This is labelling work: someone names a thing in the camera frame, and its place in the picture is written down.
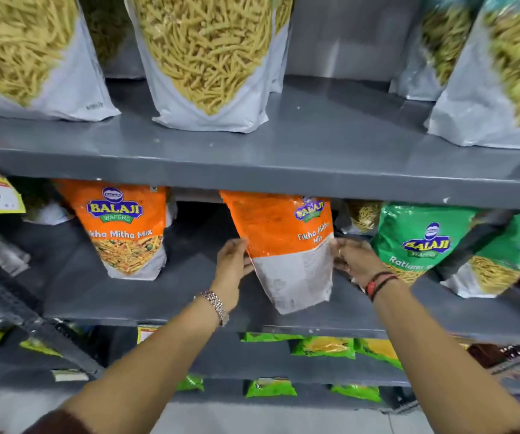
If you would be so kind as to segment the person's right hand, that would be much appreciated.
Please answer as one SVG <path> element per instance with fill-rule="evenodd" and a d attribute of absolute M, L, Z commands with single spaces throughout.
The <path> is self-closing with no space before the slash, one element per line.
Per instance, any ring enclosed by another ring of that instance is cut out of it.
<path fill-rule="evenodd" d="M 378 258 L 370 244 L 366 241 L 354 240 L 353 275 L 349 275 L 363 292 L 367 285 L 378 278 L 378 275 L 391 273 Z"/>

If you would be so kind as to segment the person's left hand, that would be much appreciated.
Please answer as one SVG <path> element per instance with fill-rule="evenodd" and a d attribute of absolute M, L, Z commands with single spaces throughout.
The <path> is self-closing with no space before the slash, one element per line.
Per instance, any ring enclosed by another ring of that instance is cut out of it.
<path fill-rule="evenodd" d="M 215 277 L 210 290 L 217 294 L 228 313 L 233 311 L 239 301 L 243 254 L 247 254 L 247 245 L 247 239 L 231 239 L 217 255 Z"/>

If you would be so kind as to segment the orange and white snack packet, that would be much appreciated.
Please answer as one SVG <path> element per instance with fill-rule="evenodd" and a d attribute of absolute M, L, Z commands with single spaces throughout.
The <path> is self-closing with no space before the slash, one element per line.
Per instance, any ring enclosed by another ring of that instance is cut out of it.
<path fill-rule="evenodd" d="M 328 198 L 220 190 L 264 292 L 288 315 L 329 301 L 334 221 Z"/>
<path fill-rule="evenodd" d="M 54 180 L 115 279 L 154 281 L 167 262 L 164 231 L 171 225 L 164 186 Z"/>

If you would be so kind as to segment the person's right forearm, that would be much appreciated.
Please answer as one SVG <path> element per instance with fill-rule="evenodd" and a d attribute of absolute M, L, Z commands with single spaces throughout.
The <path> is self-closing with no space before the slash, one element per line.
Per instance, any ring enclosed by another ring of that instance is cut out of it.
<path fill-rule="evenodd" d="M 366 294 L 378 313 L 436 434 L 520 434 L 520 403 L 412 295 L 394 274 Z"/>

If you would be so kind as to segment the person's left forearm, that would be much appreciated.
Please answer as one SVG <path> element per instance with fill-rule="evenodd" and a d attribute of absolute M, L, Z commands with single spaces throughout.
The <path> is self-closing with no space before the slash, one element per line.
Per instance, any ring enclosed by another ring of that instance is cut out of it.
<path fill-rule="evenodd" d="M 61 410 L 90 434 L 149 434 L 220 321 L 198 296 Z"/>

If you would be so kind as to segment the clear packet of thin sticks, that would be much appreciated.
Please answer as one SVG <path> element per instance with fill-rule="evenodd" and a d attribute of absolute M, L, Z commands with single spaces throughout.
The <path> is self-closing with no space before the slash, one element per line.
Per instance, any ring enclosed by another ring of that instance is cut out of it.
<path fill-rule="evenodd" d="M 343 234 L 374 236 L 378 231 L 383 201 L 343 200 L 335 227 Z"/>

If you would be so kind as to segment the silver metal wristwatch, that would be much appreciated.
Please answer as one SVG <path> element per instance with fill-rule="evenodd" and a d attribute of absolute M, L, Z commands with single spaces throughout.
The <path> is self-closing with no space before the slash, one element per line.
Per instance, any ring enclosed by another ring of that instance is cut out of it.
<path fill-rule="evenodd" d="M 218 316 L 219 319 L 219 326 L 221 328 L 226 327 L 226 325 L 229 322 L 229 314 L 227 310 L 225 309 L 225 306 L 223 302 L 220 300 L 220 298 L 217 296 L 216 293 L 214 293 L 211 290 L 206 290 L 198 293 L 196 296 L 193 297 L 194 300 L 196 299 L 206 299 L 214 308 L 215 313 Z"/>

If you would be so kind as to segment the green snack packet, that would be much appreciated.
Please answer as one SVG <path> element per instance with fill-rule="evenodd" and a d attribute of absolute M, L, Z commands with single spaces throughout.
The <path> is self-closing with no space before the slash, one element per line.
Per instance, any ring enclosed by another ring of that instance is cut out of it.
<path fill-rule="evenodd" d="M 441 263 L 473 226 L 476 208 L 384 203 L 372 248 L 408 286 Z"/>
<path fill-rule="evenodd" d="M 520 213 L 441 282 L 459 297 L 495 298 L 520 280 Z"/>

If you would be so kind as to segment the row of green yellow packets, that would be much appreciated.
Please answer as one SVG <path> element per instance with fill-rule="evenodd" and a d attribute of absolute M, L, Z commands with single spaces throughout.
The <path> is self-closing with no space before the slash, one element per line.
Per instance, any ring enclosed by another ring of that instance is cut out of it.
<path fill-rule="evenodd" d="M 189 367 L 199 388 L 210 381 L 242 383 L 247 398 L 298 397 L 303 387 L 382 402 L 382 391 L 410 383 L 398 360 L 348 337 L 220 332 Z"/>

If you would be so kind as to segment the grey metal shelf rack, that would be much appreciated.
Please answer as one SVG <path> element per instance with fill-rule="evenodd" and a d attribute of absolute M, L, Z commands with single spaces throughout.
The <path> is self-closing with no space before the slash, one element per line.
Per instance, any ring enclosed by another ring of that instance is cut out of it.
<path fill-rule="evenodd" d="M 208 285 L 213 257 L 235 228 L 219 189 L 330 198 L 404 199 L 411 203 L 520 209 L 520 151 L 463 148 L 426 135 L 430 105 L 386 94 L 382 83 L 288 76 L 272 95 L 270 120 L 255 132 L 188 132 L 152 121 L 145 82 L 111 81 L 121 114 L 101 123 L 0 118 L 0 173 L 163 184 L 186 201 L 166 243 L 168 264 L 153 282 L 110 279 L 74 219 L 57 227 L 1 215 L 0 231 L 32 256 L 16 278 L 0 269 L 0 322 L 16 326 L 0 349 L 0 389 L 79 391 L 86 381 L 57 383 L 53 368 L 79 367 L 95 379 L 132 348 L 136 326 L 164 324 Z M 502 210 L 508 215 L 520 210 Z M 423 276 L 417 298 L 462 342 L 520 344 L 520 288 L 491 300 L 463 300 Z M 263 403 L 278 407 L 372 409 L 384 414 L 419 410 L 404 372 L 370 357 L 354 363 L 293 357 L 281 343 L 240 343 L 238 334 L 298 332 L 386 337 L 372 306 L 341 275 L 332 299 L 278 315 L 256 278 L 229 326 L 194 365 L 205 392 L 181 392 L 186 404 Z M 28 353 L 21 336 L 47 337 L 65 358 Z M 520 400 L 520 358 L 491 369 Z M 288 376 L 299 396 L 246 399 L 248 380 Z M 333 382 L 378 385 L 372 404 L 327 391 Z"/>

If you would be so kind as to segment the yellow shelf label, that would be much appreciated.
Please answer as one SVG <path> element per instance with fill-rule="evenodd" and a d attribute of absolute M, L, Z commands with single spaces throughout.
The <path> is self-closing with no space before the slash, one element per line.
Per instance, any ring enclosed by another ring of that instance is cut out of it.
<path fill-rule="evenodd" d="M 139 345 L 140 343 L 145 341 L 150 335 L 155 333 L 159 328 L 160 328 L 159 326 L 138 326 L 136 344 Z"/>

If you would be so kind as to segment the dark brown snack packet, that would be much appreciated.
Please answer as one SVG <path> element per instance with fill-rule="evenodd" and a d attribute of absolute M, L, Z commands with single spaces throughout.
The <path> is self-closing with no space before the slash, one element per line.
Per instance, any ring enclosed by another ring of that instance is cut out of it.
<path fill-rule="evenodd" d="M 466 347 L 481 367 L 502 379 L 520 380 L 520 345 L 475 343 Z"/>

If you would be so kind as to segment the white shelf label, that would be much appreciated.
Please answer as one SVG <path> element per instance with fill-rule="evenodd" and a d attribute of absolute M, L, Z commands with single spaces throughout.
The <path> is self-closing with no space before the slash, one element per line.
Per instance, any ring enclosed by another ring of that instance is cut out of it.
<path fill-rule="evenodd" d="M 89 375 L 77 369 L 53 369 L 51 374 L 55 382 L 87 382 Z"/>

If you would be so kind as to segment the white packet of yellow sticks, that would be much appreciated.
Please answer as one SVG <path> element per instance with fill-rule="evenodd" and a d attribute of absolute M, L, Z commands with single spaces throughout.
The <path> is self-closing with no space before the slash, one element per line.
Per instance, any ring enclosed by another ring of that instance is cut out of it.
<path fill-rule="evenodd" d="M 78 0 L 106 79 L 145 80 L 125 0 Z"/>
<path fill-rule="evenodd" d="M 0 117 L 119 115 L 78 0 L 0 0 Z"/>
<path fill-rule="evenodd" d="M 269 68 L 270 93 L 280 94 L 283 91 L 294 2 L 295 0 L 272 0 L 273 36 Z"/>
<path fill-rule="evenodd" d="M 243 134 L 267 123 L 279 1 L 125 0 L 152 120 Z"/>

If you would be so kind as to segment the white packet of mixed snack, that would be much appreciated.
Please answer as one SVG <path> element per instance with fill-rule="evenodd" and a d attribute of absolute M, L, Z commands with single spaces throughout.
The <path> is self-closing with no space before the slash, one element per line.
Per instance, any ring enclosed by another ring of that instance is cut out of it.
<path fill-rule="evenodd" d="M 520 150 L 520 0 L 483 0 L 425 126 L 458 146 Z"/>
<path fill-rule="evenodd" d="M 421 0 L 389 93 L 436 102 L 452 74 L 483 0 Z"/>

